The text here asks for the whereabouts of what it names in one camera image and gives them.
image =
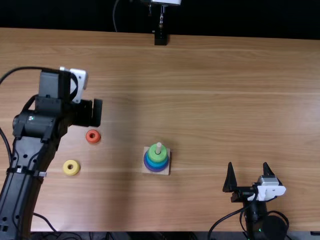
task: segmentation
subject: yellow ring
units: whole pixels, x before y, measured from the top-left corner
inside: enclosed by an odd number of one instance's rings
[[[80,165],[75,160],[68,160],[62,167],[64,173],[68,176],[76,175],[80,170]]]

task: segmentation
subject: green ring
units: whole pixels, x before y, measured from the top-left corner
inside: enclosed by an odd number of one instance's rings
[[[156,148],[157,148],[157,144],[153,144],[148,149],[148,156],[152,162],[161,163],[166,160],[166,158],[168,156],[168,152],[167,152],[166,147],[164,145],[162,145],[160,154],[156,154]]]

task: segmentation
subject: black background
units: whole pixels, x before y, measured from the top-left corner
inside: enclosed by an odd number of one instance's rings
[[[1,0],[0,27],[113,32],[115,0]],[[119,0],[119,32],[151,33],[159,9]],[[167,7],[170,34],[320,39],[320,0],[182,0]]]

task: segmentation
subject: wood grain surface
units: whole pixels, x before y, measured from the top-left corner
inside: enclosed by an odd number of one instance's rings
[[[241,207],[223,193],[228,162],[248,186],[268,162],[287,187],[268,203],[291,231],[320,231],[320,41],[0,29],[0,73],[18,66],[85,69],[84,99],[103,99],[101,142],[71,126],[35,211],[59,231],[207,231]],[[0,87],[0,126],[38,92],[39,72]],[[140,173],[144,146],[172,151],[171,174]],[[0,182],[8,157],[0,144]],[[74,159],[76,176],[62,172]],[[33,231],[49,227],[36,217]],[[240,231],[239,218],[217,231]]]

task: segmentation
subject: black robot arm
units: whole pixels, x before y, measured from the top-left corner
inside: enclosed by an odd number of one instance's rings
[[[94,107],[92,101],[74,100],[85,88],[84,84],[80,88],[79,79],[81,74],[44,68],[39,93],[31,97],[13,120],[13,150],[0,194],[1,240],[29,237],[41,184],[68,127],[100,125],[101,100],[95,99]],[[75,88],[71,92],[72,81]],[[29,110],[33,101],[35,109]]]
[[[213,229],[223,220],[240,213],[240,224],[243,234],[250,240],[284,240],[289,229],[288,218],[278,211],[268,211],[267,202],[286,192],[281,181],[271,171],[268,164],[263,164],[263,175],[252,186],[238,186],[232,163],[229,162],[223,192],[232,193],[232,203],[242,203],[243,208],[218,220],[208,233],[211,239]],[[246,229],[242,225],[245,217]]]

